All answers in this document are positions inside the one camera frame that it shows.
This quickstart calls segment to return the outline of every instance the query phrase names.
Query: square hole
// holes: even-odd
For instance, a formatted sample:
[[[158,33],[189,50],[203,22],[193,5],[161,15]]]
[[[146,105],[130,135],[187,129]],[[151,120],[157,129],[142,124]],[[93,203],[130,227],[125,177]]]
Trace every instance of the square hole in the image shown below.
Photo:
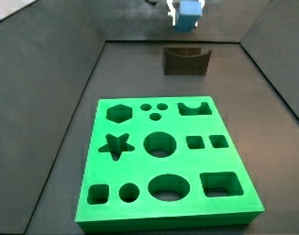
[[[187,146],[191,150],[205,149],[202,136],[187,136]]]
[[[210,136],[210,140],[214,148],[217,149],[230,147],[226,137],[223,135],[213,135]]]
[[[89,189],[87,203],[90,205],[106,204],[110,197],[109,185],[93,185]]]
[[[238,176],[233,172],[202,173],[202,187],[206,196],[241,196],[243,188]]]

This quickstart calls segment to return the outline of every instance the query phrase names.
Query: small round hole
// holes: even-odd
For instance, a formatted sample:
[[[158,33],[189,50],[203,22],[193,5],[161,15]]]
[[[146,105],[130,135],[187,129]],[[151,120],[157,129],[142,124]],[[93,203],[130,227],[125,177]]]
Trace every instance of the small round hole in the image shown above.
[[[166,110],[169,106],[166,104],[158,104],[158,109],[159,110]]]
[[[150,181],[149,191],[158,200],[173,202],[187,196],[190,184],[182,176],[177,174],[163,174]]]
[[[143,111],[149,111],[149,110],[151,110],[151,108],[153,108],[153,106],[149,105],[149,104],[143,104],[143,105],[142,105],[142,110],[143,110]]]
[[[127,203],[134,202],[138,199],[139,194],[141,194],[141,189],[133,183],[125,184],[119,191],[119,196],[122,200]]]
[[[154,120],[154,121],[159,121],[162,119],[162,115],[159,113],[154,113],[150,115],[150,118]]]

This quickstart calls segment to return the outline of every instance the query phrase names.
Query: shape sorter board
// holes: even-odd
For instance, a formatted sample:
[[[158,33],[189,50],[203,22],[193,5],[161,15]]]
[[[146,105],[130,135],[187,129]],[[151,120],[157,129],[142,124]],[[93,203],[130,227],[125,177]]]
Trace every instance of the shape sorter board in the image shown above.
[[[85,232],[247,224],[263,211],[211,97],[99,100]]]

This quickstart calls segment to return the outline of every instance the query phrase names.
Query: circular hole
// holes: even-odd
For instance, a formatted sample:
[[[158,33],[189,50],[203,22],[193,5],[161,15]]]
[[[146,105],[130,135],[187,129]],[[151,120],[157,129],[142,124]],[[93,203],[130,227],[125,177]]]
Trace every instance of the circular hole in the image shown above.
[[[150,181],[149,191],[158,200],[173,202],[187,196],[190,184],[182,176],[177,174],[163,174]]]
[[[174,154],[177,142],[170,134],[155,132],[146,137],[143,146],[154,157],[165,158]]]
[[[133,183],[125,184],[119,191],[119,196],[122,200],[129,203],[134,202],[138,199],[139,194],[139,187]]]
[[[142,110],[143,110],[143,111],[149,111],[149,110],[151,110],[151,108],[153,108],[153,106],[149,105],[149,104],[143,104],[143,105],[142,105]]]
[[[158,104],[158,109],[159,110],[166,110],[169,106],[166,104]]]
[[[162,115],[159,113],[154,113],[150,115],[150,118],[154,120],[154,121],[159,121],[162,119]]]

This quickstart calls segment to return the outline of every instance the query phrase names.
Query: star-shaped hole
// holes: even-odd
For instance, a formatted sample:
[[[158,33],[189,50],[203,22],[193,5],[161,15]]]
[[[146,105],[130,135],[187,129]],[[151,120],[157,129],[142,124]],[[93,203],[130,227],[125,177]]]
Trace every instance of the star-shaped hole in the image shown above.
[[[103,145],[98,151],[99,152],[110,152],[113,156],[113,160],[119,161],[122,154],[125,151],[134,151],[135,147],[127,143],[129,134],[125,134],[119,137],[109,134],[106,136],[107,144]]]

